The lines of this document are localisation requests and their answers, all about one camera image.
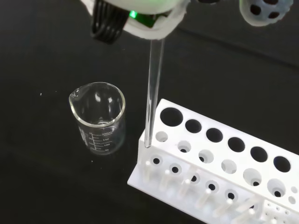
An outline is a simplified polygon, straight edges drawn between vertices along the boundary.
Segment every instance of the test tube rack peg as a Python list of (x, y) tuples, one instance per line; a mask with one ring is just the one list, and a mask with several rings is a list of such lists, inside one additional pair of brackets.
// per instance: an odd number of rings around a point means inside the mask
[(207, 224), (296, 224), (299, 156), (162, 99), (128, 184)]

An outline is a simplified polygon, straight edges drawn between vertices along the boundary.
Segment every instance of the white test tube rack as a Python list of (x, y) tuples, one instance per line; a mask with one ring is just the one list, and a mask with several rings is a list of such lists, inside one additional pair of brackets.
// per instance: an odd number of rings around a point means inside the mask
[(298, 174), (298, 155), (162, 99), (128, 184), (207, 224), (296, 224)]

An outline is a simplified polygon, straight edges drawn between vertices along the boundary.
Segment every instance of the black background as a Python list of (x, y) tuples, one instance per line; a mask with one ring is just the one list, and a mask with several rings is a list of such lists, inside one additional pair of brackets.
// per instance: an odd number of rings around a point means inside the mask
[[(159, 96), (298, 153), (299, 4), (254, 28), (236, 1), (192, 3), (167, 37)], [(144, 129), (149, 46), (91, 39), (78, 0), (0, 1), (2, 223), (200, 223), (127, 185)], [(68, 105), (77, 87), (118, 86), (127, 139), (94, 158)]]

